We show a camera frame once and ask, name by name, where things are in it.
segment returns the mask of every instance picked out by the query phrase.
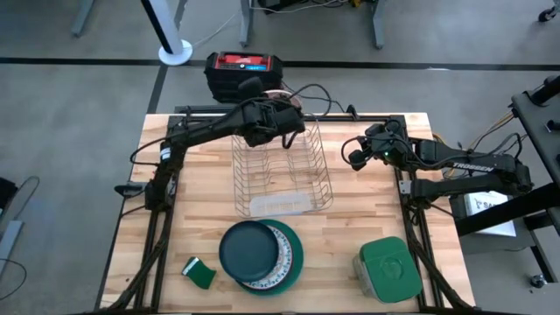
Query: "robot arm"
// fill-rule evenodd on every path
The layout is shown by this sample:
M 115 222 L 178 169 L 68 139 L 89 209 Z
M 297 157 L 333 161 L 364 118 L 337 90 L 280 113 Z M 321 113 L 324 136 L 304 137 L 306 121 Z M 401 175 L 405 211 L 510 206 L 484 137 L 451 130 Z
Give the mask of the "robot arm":
M 208 123 L 189 126 L 186 117 L 169 130 L 170 135 L 160 144 L 160 163 L 145 188 L 146 209 L 163 211 L 171 206 L 169 197 L 175 193 L 175 177 L 183 167 L 187 148 L 231 135 L 241 136 L 248 146 L 255 147 L 277 136 L 304 132 L 300 109 L 289 101 L 256 97 Z
M 406 171 L 440 170 L 445 167 L 484 172 L 485 175 L 434 182 L 428 179 L 401 181 L 401 193 L 409 195 L 417 206 L 427 206 L 442 196 L 461 193 L 496 191 L 519 195 L 532 189 L 529 168 L 508 154 L 495 151 L 480 153 L 455 150 L 432 140 L 407 138 L 397 120 L 374 124 L 358 136 L 361 150 L 349 155 L 347 162 L 358 171 L 371 158 L 380 159 L 386 165 Z

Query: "plate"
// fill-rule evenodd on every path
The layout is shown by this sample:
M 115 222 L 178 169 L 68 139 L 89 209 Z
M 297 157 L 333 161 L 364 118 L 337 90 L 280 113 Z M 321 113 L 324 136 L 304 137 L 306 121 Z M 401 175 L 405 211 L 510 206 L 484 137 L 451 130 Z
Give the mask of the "plate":
M 269 226 L 269 228 L 278 240 L 278 260 L 274 269 L 265 278 L 251 283 L 243 283 L 254 290 L 269 290 L 279 285 L 288 276 L 291 268 L 292 252 L 290 241 L 276 227 Z
M 253 282 L 266 277 L 278 260 L 278 240 L 265 224 L 234 224 L 220 241 L 220 263 L 233 279 Z
M 255 294 L 257 296 L 273 296 L 288 290 L 299 278 L 302 269 L 304 268 L 304 247 L 299 240 L 298 235 L 287 225 L 278 220 L 259 220 L 259 222 L 266 224 L 269 227 L 279 229 L 286 237 L 291 245 L 292 262 L 291 269 L 286 278 L 277 286 L 268 290 L 255 290 L 251 289 L 241 282 L 237 282 L 245 291 Z

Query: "red battery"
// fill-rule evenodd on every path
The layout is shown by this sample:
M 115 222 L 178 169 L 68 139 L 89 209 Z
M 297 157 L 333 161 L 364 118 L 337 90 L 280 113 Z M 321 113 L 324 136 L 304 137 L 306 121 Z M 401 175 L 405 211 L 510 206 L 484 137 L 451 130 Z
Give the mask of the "red battery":
M 252 52 L 214 52 L 206 59 L 204 70 L 208 87 L 218 102 L 241 102 L 240 83 L 258 77 L 264 90 L 282 86 L 282 61 L 268 54 Z

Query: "butcher block tabletop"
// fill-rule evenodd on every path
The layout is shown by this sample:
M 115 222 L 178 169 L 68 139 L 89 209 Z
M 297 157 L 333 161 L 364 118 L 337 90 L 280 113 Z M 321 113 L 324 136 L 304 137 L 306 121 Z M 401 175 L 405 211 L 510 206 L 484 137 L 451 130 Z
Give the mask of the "butcher block tabletop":
M 432 139 L 425 113 L 403 114 L 410 137 Z M 140 144 L 163 137 L 169 115 L 147 115 Z M 190 148 L 180 173 L 171 239 L 164 270 L 160 312 L 414 312 L 415 298 L 396 304 L 382 304 L 363 296 L 352 259 L 360 247 L 387 236 L 406 240 L 402 210 L 391 166 L 370 161 L 361 171 L 353 171 L 340 157 L 342 143 L 358 135 L 371 122 L 321 122 L 325 158 L 332 184 L 333 203 L 312 214 L 276 217 L 292 227 L 304 246 L 304 268 L 297 282 L 285 293 L 258 297 L 247 293 L 220 265 L 218 247 L 226 230 L 242 220 L 234 203 L 231 138 Z M 347 153 L 355 149 L 348 145 Z M 158 162 L 159 145 L 140 152 L 137 161 Z M 146 182 L 155 168 L 135 165 L 130 180 Z M 440 180 L 441 171 L 419 171 L 419 178 Z M 129 199 L 123 212 L 141 206 L 144 197 Z M 436 201 L 450 209 L 446 199 Z M 102 285 L 100 307 L 109 306 L 137 273 L 150 212 L 139 210 L 122 217 L 115 245 Z M 437 267 L 451 287 L 469 304 L 473 293 L 453 218 L 439 211 L 426 211 L 430 240 Z M 181 275 L 191 256 L 217 270 L 209 290 L 202 290 Z M 148 277 L 144 304 L 149 305 L 155 268 Z M 421 268 L 428 305 L 431 285 Z

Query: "dish drying rack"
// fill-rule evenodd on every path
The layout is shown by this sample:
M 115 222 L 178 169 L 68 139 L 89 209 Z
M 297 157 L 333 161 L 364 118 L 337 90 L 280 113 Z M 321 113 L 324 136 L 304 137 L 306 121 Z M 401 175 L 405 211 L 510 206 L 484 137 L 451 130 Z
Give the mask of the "dish drying rack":
M 235 210 L 241 217 L 302 214 L 333 203 L 319 122 L 305 125 L 289 149 L 281 136 L 255 148 L 232 136 Z

